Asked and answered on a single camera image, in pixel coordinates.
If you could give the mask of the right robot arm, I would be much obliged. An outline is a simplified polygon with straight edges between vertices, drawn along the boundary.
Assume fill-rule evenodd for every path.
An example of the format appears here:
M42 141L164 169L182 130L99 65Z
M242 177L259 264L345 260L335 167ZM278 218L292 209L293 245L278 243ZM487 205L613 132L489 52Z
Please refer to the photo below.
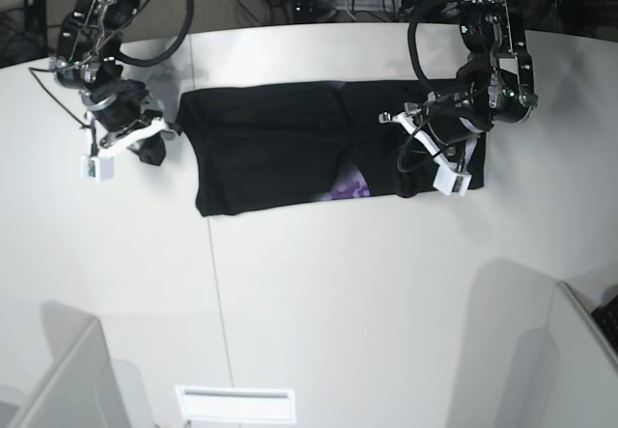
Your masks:
M128 150L152 166L166 157L166 138L180 135L162 111L152 108L146 84L124 77L125 66L151 68L171 58L192 24L194 0L184 0L180 32L160 54L148 59L122 51L124 31L149 5L148 0L76 0L60 27L57 52L46 72L62 87L78 92L86 112L78 124L89 140L86 173L99 177L103 166Z

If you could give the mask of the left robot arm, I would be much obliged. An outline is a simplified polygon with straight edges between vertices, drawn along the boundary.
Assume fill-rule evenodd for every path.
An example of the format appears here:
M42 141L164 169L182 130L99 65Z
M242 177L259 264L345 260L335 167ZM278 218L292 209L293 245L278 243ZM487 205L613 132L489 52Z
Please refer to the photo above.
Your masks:
M435 150L422 160L409 163L411 149L401 149L397 166L411 173L427 162L445 157L457 148L459 163L466 164L466 146L483 138L497 122L514 124L526 119L537 106L532 58L526 48L521 0L416 0L408 18L407 44L410 61L427 98L407 113L412 131L409 141L420 139L423 132L431 137L433 123L444 119L450 125L461 124L466 132L449 140L439 140ZM460 11L459 28L469 51L453 83L439 87L423 71L416 32L427 16L453 4Z

